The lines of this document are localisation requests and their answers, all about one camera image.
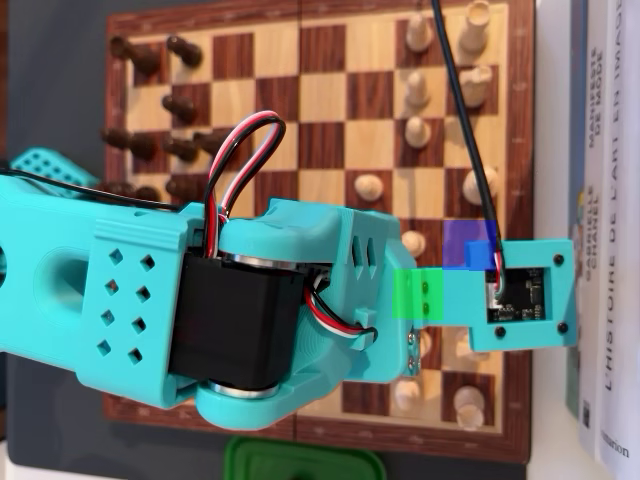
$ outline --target white pawn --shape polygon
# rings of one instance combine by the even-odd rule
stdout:
[[[424,107],[429,102],[427,80],[422,72],[415,70],[407,77],[405,100],[410,106],[416,108]]]
[[[427,24],[427,19],[421,13],[414,14],[407,26],[407,46],[413,52],[424,52],[433,40],[433,32]]]
[[[405,126],[404,139],[413,148],[424,148],[431,140],[431,127],[420,117],[411,117]]]

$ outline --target ventilation hole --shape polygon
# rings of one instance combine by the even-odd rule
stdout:
[[[102,315],[100,315],[100,318],[102,318],[102,321],[107,327],[111,325],[115,320],[115,317],[113,316],[113,313],[111,313],[110,310],[107,310]]]
[[[373,245],[373,238],[367,242],[367,264],[369,265],[369,275],[373,278],[376,273],[376,250]]]
[[[146,330],[146,328],[147,324],[144,323],[144,320],[142,320],[140,317],[133,321],[133,329],[136,331],[136,333],[142,333]]]
[[[109,258],[113,262],[114,265],[118,265],[122,261],[122,252],[117,248],[109,254]]]
[[[142,260],[140,260],[140,263],[142,264],[142,268],[144,268],[147,272],[156,266],[156,262],[153,261],[151,255],[147,255],[146,257],[144,257]]]
[[[106,357],[111,351],[111,346],[107,343],[106,340],[103,340],[98,344],[98,351],[103,357]]]
[[[140,353],[140,350],[138,350],[137,348],[131,350],[129,352],[129,360],[131,360],[131,363],[133,363],[134,365],[140,363],[140,360],[142,360],[142,354]]]
[[[151,294],[149,293],[149,290],[147,290],[147,287],[142,287],[141,289],[139,289],[136,292],[136,295],[138,295],[138,298],[142,303],[146,302],[151,298]]]
[[[105,288],[107,289],[107,292],[109,292],[109,295],[115,295],[120,289],[115,280],[111,280],[109,283],[107,283],[105,285]]]

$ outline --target chessboard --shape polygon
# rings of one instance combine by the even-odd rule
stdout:
[[[533,2],[443,0],[446,29],[502,233],[532,237]],[[395,215],[420,266],[443,263],[447,229],[481,218],[432,12],[409,0],[222,0],[108,20],[105,181],[201,201],[211,157],[248,114],[286,122],[278,151],[238,199],[271,197]],[[239,149],[219,185],[261,142]],[[421,374],[343,382],[259,435],[526,462],[530,352],[477,355],[464,329],[421,332]],[[110,418],[220,431],[193,405],[107,395]]]

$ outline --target book spine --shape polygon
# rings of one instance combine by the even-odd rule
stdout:
[[[601,328],[601,276],[603,217],[604,134],[607,111],[608,12],[607,0],[589,0],[587,20],[587,94],[585,102],[585,191],[582,278],[579,298],[580,399],[579,439],[582,447],[599,460],[600,431],[598,380],[603,370]]]

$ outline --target white chess piece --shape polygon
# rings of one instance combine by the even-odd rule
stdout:
[[[458,426],[466,431],[475,431],[484,425],[484,395],[476,387],[461,387],[453,397]]]
[[[405,412],[420,404],[420,393],[420,385],[413,379],[398,380],[393,389],[396,405]]]
[[[489,166],[484,167],[484,174],[487,177],[487,183],[489,184],[489,192],[491,192],[491,198],[495,198],[498,194],[498,174],[496,171]],[[478,190],[478,184],[476,182],[476,176],[471,170],[467,173],[467,176],[462,183],[462,195],[467,200],[467,202],[472,205],[482,205],[482,200],[480,198],[480,191]]]
[[[407,77],[405,100],[411,107],[421,108],[429,103],[427,80],[420,70],[414,70]]]
[[[402,244],[407,250],[409,250],[409,254],[414,258],[422,255],[427,247],[426,243],[424,235],[420,232],[409,230],[402,234]]]
[[[407,25],[407,47],[412,52],[424,52],[433,40],[433,32],[427,23],[427,19],[421,13],[415,13],[409,19]]]
[[[460,72],[460,89],[467,107],[477,108],[484,103],[492,79],[493,70],[485,65]]]
[[[411,117],[405,126],[404,139],[413,148],[424,148],[431,140],[431,127],[420,117]]]
[[[460,46],[471,54],[478,54],[487,45],[487,27],[491,20],[489,2],[475,0],[467,6],[465,28],[460,34]]]
[[[367,202],[375,202],[384,193],[382,180],[371,174],[358,176],[355,180],[354,187],[360,198]]]

